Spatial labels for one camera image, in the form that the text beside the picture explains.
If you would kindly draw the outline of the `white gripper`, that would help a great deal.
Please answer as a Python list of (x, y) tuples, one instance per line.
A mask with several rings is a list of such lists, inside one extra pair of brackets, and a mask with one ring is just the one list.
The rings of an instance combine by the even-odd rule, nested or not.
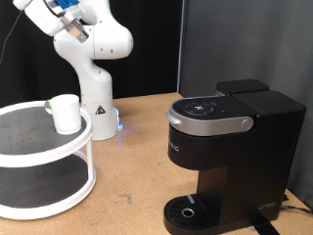
[(66, 12), (59, 0), (32, 0), (25, 8), (26, 15), (46, 34), (56, 35), (66, 28), (80, 43), (84, 43), (89, 34), (81, 29), (80, 22), (73, 20), (68, 23)]

